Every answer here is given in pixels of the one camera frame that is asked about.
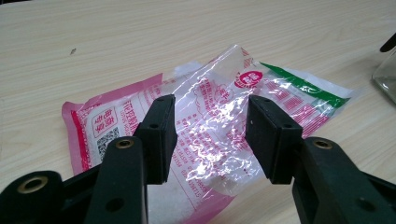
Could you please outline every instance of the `barcode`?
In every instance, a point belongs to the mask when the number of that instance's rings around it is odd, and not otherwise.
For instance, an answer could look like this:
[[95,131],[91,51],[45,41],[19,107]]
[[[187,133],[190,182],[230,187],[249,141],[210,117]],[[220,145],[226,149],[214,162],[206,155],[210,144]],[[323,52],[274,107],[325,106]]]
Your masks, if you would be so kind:
[[98,145],[98,150],[99,150],[99,155],[100,155],[101,161],[103,160],[103,157],[105,156],[107,144],[118,137],[120,137],[119,128],[115,128],[98,140],[97,145]]

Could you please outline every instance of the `table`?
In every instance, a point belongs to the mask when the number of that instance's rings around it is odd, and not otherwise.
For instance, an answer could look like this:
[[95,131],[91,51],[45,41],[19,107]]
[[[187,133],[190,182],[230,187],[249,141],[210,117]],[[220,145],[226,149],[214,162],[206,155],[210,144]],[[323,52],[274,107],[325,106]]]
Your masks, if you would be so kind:
[[[65,101],[142,80],[231,44],[261,62],[358,91],[315,133],[396,183],[396,106],[371,75],[395,32],[396,2],[42,0],[0,6],[0,189],[54,170],[72,176]],[[210,223],[299,223],[290,186],[260,181]]]

